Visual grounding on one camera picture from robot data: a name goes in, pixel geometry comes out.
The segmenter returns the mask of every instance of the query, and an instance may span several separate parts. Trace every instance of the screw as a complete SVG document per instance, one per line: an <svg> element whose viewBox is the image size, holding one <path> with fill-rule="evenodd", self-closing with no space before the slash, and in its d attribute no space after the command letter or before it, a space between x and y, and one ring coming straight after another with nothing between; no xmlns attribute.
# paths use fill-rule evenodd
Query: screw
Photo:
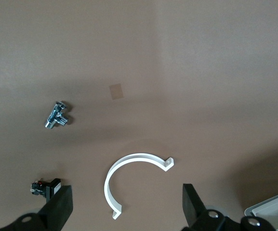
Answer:
<svg viewBox="0 0 278 231"><path fill-rule="evenodd" d="M253 225L253 226L260 226L260 222L257 219L254 218L249 218L248 219L249 224Z"/></svg>
<svg viewBox="0 0 278 231"><path fill-rule="evenodd" d="M211 218L218 218L219 217L218 213L216 213L215 211L209 211L208 216L210 216Z"/></svg>

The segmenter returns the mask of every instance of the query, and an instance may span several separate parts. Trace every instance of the white pipe clamp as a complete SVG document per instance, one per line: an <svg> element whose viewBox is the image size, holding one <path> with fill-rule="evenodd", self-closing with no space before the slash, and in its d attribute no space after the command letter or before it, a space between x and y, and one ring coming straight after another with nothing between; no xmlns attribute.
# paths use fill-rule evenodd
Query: white pipe clamp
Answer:
<svg viewBox="0 0 278 231"><path fill-rule="evenodd" d="M131 163L131 162L137 162L137 161L143 161L143 162L149 162L151 164L154 164L158 167L160 167L164 171L168 171L173 165L174 160L173 158L169 157L166 161L159 158L158 156L148 154L148 153L135 153L130 154L127 156L122 157L119 159L115 164L110 168L106 180L105 180L105 197L106 201L110 205L110 207L113 209L113 219L116 219L121 214L121 204L119 204L114 197L112 196L112 193L110 191L109 187L109 181L113 173L118 170L120 167L122 167L125 164Z"/></svg>

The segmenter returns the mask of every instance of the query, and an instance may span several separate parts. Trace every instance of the small electronic component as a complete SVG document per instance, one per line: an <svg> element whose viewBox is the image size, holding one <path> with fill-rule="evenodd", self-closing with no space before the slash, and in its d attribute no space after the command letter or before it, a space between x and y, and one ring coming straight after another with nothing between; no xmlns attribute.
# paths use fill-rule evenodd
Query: small electronic component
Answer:
<svg viewBox="0 0 278 231"><path fill-rule="evenodd" d="M30 191L33 195L42 195L46 198L47 202L53 197L54 194L61 188L61 179L55 178L51 182L37 180L31 184Z"/></svg>

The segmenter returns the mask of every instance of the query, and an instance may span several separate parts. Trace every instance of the curved white plastic part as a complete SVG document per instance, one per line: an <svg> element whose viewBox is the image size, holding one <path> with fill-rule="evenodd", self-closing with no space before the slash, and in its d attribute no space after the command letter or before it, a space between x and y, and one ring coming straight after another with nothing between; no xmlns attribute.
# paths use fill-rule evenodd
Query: curved white plastic part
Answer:
<svg viewBox="0 0 278 231"><path fill-rule="evenodd" d="M110 187L109 187L110 178L113 175L113 173L123 165L131 162L136 162L136 161L149 162L151 164L160 167L164 171L168 171L174 165L174 160L171 157L168 158L166 161L164 161L158 156L148 154L148 153L130 154L122 157L117 162L115 162L115 164L110 168L105 180L105 197L106 197L106 201L113 209L113 219L118 218L119 215L121 214L121 204L119 204L111 194Z"/></svg>

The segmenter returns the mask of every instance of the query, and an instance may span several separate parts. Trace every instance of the tan tape piece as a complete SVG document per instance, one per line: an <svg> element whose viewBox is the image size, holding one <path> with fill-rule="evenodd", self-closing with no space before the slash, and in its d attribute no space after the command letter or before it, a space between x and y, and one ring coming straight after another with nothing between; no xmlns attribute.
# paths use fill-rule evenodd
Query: tan tape piece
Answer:
<svg viewBox="0 0 278 231"><path fill-rule="evenodd" d="M109 87L110 87L111 97L113 100L124 98L123 90L121 89L120 83L111 85Z"/></svg>

